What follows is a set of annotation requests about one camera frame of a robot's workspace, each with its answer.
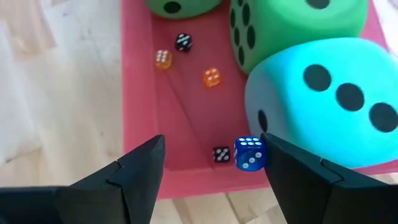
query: orange die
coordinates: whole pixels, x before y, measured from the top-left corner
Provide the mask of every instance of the orange die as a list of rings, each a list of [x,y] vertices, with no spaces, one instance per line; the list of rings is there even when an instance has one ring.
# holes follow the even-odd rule
[[[155,56],[155,66],[160,69],[168,69],[172,64],[172,53],[168,50],[158,50]]]
[[[218,85],[221,82],[220,72],[216,68],[206,70],[203,74],[203,81],[207,87]]]

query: wooden floor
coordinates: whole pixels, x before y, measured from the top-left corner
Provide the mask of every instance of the wooden floor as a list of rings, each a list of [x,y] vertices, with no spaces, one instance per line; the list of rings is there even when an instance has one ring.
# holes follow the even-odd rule
[[[374,1],[398,52],[397,9]],[[0,186],[70,184],[122,155],[119,7],[0,0]],[[285,220],[272,190],[259,189],[162,200],[152,223]]]

